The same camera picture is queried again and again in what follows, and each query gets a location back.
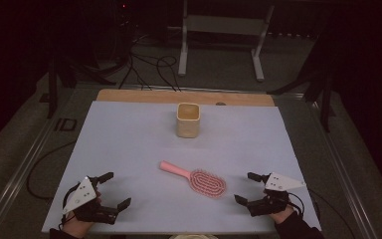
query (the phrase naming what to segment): metal stand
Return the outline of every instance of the metal stand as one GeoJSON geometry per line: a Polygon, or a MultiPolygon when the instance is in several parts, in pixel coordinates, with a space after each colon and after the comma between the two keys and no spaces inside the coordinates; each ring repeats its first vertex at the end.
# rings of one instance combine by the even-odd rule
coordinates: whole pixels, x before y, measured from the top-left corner
{"type": "Polygon", "coordinates": [[[184,0],[184,11],[182,19],[182,47],[181,56],[179,58],[179,76],[185,76],[187,71],[188,57],[188,31],[195,32],[211,32],[211,33],[228,33],[259,36],[260,41],[256,49],[251,51],[254,69],[256,72],[256,80],[262,82],[265,79],[262,64],[260,62],[260,51],[265,41],[269,23],[273,15],[275,6],[270,6],[269,11],[264,19],[244,19],[244,18],[228,18],[214,16],[188,15],[188,0],[184,0]]]}
{"type": "Polygon", "coordinates": [[[73,69],[87,75],[94,81],[102,85],[113,86],[116,83],[110,82],[105,78],[99,76],[87,69],[85,66],[77,63],[73,59],[64,56],[60,51],[53,49],[49,61],[49,112],[48,119],[50,119],[58,107],[58,77],[66,88],[74,88],[77,84],[76,78],[73,74],[73,69]]]}
{"type": "Polygon", "coordinates": [[[333,75],[344,64],[346,54],[354,44],[351,31],[346,26],[346,14],[344,10],[335,11],[328,19],[327,26],[319,35],[295,81],[267,92],[269,95],[281,95],[309,83],[303,96],[307,102],[315,102],[322,92],[320,122],[326,131],[330,131],[328,116],[333,75]]]}

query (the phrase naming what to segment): table leg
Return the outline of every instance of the table leg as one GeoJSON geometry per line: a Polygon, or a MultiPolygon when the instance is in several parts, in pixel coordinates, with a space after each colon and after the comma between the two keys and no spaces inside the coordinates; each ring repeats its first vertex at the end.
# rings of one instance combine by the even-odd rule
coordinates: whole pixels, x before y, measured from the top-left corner
{"type": "Polygon", "coordinates": [[[48,119],[50,119],[58,107],[58,88],[57,88],[57,70],[55,64],[55,55],[52,55],[49,61],[49,111],[48,119]]]}
{"type": "Polygon", "coordinates": [[[183,77],[187,72],[187,58],[188,58],[188,45],[187,45],[187,4],[188,1],[184,0],[184,12],[182,17],[182,48],[181,48],[181,56],[179,57],[179,69],[178,75],[183,77]]]}
{"type": "Polygon", "coordinates": [[[274,10],[275,10],[275,6],[270,6],[268,14],[264,20],[264,24],[262,26],[262,32],[260,34],[259,44],[257,45],[256,49],[253,49],[251,51],[251,56],[253,58],[254,70],[256,72],[256,80],[258,82],[263,82],[265,80],[265,75],[263,74],[263,69],[262,69],[262,63],[260,62],[260,51],[262,50],[263,43],[265,42],[266,35],[267,35],[268,29],[269,29],[269,23],[270,23],[270,20],[272,18],[274,10]]]}

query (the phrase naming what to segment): hairbrush handle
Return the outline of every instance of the hairbrush handle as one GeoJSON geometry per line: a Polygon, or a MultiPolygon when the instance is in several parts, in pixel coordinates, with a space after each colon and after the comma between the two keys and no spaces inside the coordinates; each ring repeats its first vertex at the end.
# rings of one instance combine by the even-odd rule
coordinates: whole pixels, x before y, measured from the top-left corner
{"type": "Polygon", "coordinates": [[[167,161],[161,161],[160,162],[160,169],[165,170],[167,172],[175,173],[181,176],[184,176],[190,180],[191,172],[185,170],[184,168],[178,167],[170,162],[167,161]]]}

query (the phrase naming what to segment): metal frame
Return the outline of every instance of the metal frame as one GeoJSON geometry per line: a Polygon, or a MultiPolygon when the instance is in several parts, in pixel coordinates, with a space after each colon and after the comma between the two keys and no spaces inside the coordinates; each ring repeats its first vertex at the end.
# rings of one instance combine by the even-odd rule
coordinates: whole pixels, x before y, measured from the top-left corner
{"type": "Polygon", "coordinates": [[[63,91],[61,92],[61,97],[58,100],[62,107],[55,109],[52,116],[45,121],[44,125],[42,126],[42,129],[35,138],[29,151],[27,152],[23,160],[20,162],[18,168],[14,171],[13,175],[11,176],[4,190],[2,191],[2,194],[0,196],[0,225],[5,219],[10,207],[15,201],[21,188],[23,187],[29,174],[29,171],[34,165],[34,162],[42,153],[42,149],[48,141],[52,129],[55,127],[57,119],[62,113],[64,106],[69,101],[72,93],[73,91],[71,89],[63,89],[63,91]]]}
{"type": "Polygon", "coordinates": [[[361,197],[357,193],[357,189],[350,179],[349,172],[345,168],[345,165],[333,142],[333,139],[329,133],[324,131],[320,121],[320,108],[318,104],[308,102],[307,105],[311,111],[312,117],[317,119],[314,121],[314,124],[320,134],[323,136],[328,151],[331,153],[331,163],[334,167],[334,171],[336,172],[336,177],[342,186],[343,193],[346,196],[362,237],[365,239],[378,238],[374,227],[371,224],[371,220],[366,212],[365,206],[362,203],[361,197]]]}
{"type": "Polygon", "coordinates": [[[259,36],[259,44],[251,51],[256,80],[262,82],[265,79],[262,64],[260,62],[260,51],[268,33],[269,24],[275,9],[274,5],[269,7],[269,11],[264,19],[228,18],[214,16],[188,15],[188,0],[184,0],[184,11],[182,19],[182,47],[179,58],[179,76],[185,76],[188,59],[188,31],[229,33],[259,36]]]}

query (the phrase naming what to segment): pink hairbrush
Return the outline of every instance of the pink hairbrush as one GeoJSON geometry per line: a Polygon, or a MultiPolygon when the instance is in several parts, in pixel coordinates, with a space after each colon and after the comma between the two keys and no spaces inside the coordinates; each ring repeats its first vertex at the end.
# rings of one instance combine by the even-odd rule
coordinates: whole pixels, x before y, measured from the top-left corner
{"type": "Polygon", "coordinates": [[[160,169],[186,177],[191,188],[205,196],[218,198],[226,191],[226,182],[223,178],[202,169],[190,172],[167,161],[160,162],[160,169]]]}

